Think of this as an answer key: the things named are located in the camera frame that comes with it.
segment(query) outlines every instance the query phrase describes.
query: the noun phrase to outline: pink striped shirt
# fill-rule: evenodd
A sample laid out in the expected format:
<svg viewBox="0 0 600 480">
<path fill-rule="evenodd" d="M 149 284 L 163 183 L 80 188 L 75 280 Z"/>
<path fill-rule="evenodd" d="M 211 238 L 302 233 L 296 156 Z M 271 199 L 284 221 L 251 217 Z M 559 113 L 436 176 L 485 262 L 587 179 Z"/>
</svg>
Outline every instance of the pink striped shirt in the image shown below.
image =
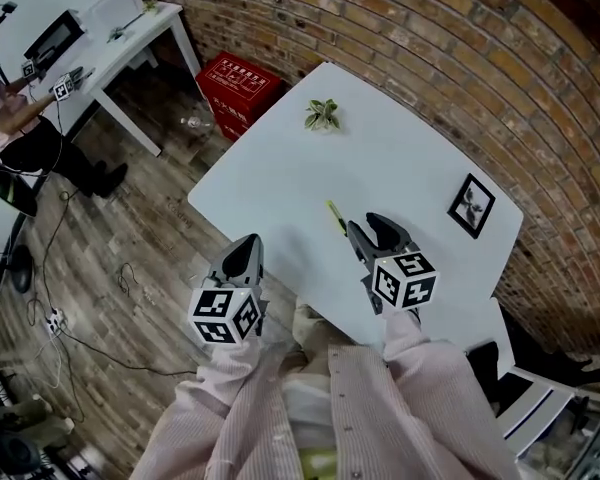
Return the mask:
<svg viewBox="0 0 600 480">
<path fill-rule="evenodd" d="M 303 479 L 277 375 L 284 350 L 261 353 L 255 336 L 216 348 L 177 387 L 131 478 Z M 464 354 L 405 313 L 389 317 L 384 360 L 330 346 L 329 371 L 338 479 L 519 478 Z"/>
</svg>

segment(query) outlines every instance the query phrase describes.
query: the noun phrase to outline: white table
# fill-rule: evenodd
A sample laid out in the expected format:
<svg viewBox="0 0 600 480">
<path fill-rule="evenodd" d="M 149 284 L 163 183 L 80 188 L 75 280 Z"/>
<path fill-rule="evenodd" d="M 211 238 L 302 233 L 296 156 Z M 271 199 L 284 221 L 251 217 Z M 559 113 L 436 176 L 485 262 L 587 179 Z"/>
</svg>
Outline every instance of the white table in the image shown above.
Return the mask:
<svg viewBox="0 0 600 480">
<path fill-rule="evenodd" d="M 333 98 L 342 132 L 304 129 L 309 99 Z M 496 197 L 477 240 L 447 210 L 472 173 Z M 494 339 L 499 372 L 513 366 L 493 290 L 522 212 L 469 158 L 413 113 L 325 63 L 296 85 L 211 168 L 189 203 L 229 239 L 258 233 L 265 268 L 355 341 L 380 347 L 384 321 L 360 279 L 367 274 L 325 201 L 368 229 L 365 213 L 405 227 L 440 271 L 423 329 L 464 349 Z"/>
<path fill-rule="evenodd" d="M 92 68 L 93 74 L 85 80 L 80 88 L 83 94 L 92 96 L 107 110 L 133 137 L 146 147 L 153 155 L 160 154 L 160 148 L 116 105 L 104 92 L 104 88 L 124 69 L 124 67 L 140 54 L 160 34 L 171 29 L 180 48 L 180 52 L 195 77 L 200 72 L 200 63 L 182 25 L 179 13 L 182 7 L 166 2 L 158 3 L 159 12 L 146 13 L 125 31 L 126 39 L 118 39 L 107 43 L 108 38 L 98 38 L 74 62 L 72 69 L 83 66 L 85 73 Z M 148 60 L 155 67 L 155 58 L 148 53 Z"/>
</svg>

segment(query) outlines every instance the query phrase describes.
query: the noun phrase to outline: person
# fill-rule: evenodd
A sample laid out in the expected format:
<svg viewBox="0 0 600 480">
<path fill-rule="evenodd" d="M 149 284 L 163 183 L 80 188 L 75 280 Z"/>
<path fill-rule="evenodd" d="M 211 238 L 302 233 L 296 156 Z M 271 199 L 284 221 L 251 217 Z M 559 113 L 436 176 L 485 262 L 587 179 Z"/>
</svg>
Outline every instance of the person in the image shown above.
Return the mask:
<svg viewBox="0 0 600 480">
<path fill-rule="evenodd" d="M 84 153 L 41 113 L 56 102 L 53 94 L 28 103 L 18 94 L 29 81 L 20 78 L 5 86 L 0 81 L 0 160 L 21 172 L 53 171 L 67 178 L 84 195 L 108 197 L 122 183 L 127 165 L 105 174 L 104 162 L 91 165 Z"/>
<path fill-rule="evenodd" d="M 177 386 L 131 479 L 520 478 L 463 352 L 430 341 L 416 312 L 383 317 L 384 357 L 302 304 L 302 351 L 285 358 L 253 331 L 216 347 Z"/>
</svg>

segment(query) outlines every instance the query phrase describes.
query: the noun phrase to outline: wooden floor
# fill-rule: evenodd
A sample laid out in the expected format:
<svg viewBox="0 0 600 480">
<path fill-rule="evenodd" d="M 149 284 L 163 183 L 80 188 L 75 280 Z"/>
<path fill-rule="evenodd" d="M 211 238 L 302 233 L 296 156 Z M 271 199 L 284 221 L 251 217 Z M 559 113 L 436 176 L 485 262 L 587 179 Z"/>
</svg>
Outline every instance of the wooden floor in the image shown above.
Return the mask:
<svg viewBox="0 0 600 480">
<path fill-rule="evenodd" d="M 206 358 L 186 324 L 191 289 L 209 260 L 227 244 L 188 203 L 187 194 L 230 147 L 217 132 L 192 133 L 181 117 L 200 111 L 191 88 L 177 87 L 151 70 L 126 75 L 113 98 L 164 151 L 152 157 L 111 117 L 100 110 L 76 139 L 94 162 L 129 164 L 129 173 L 108 200 L 77 195 L 69 203 L 65 222 L 50 249 L 47 283 L 54 307 L 62 308 L 70 332 L 127 364 L 150 365 L 165 371 L 195 370 Z M 39 196 L 39 214 L 29 220 L 20 240 L 31 248 L 37 265 L 35 287 L 47 308 L 41 269 L 44 250 L 64 203 L 62 191 L 73 187 L 57 175 Z M 119 287 L 125 267 L 128 295 Z M 269 316 L 289 328 L 294 297 L 275 280 L 264 283 L 271 301 Z M 42 306 L 35 324 L 27 301 L 7 278 L 0 296 L 0 367 L 31 361 L 48 341 Z M 23 400 L 40 393 L 77 423 L 72 449 L 96 468 L 101 478 L 125 479 L 149 439 L 161 413 L 173 399 L 173 388 L 191 375 L 159 377 L 113 364 L 82 345 L 63 339 L 71 357 L 74 400 L 66 357 L 60 385 L 51 389 L 58 353 L 47 346 L 40 358 L 15 368 L 10 387 Z"/>
</svg>

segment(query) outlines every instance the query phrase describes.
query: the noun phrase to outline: framed picture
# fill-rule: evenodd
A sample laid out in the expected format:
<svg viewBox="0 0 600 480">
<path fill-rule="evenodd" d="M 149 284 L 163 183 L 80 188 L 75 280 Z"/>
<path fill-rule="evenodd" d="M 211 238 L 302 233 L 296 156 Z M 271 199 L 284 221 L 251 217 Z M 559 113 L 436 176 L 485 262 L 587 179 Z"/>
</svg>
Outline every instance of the framed picture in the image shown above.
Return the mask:
<svg viewBox="0 0 600 480">
<path fill-rule="evenodd" d="M 475 239 L 480 236 L 495 201 L 495 196 L 469 174 L 448 213 Z"/>
</svg>

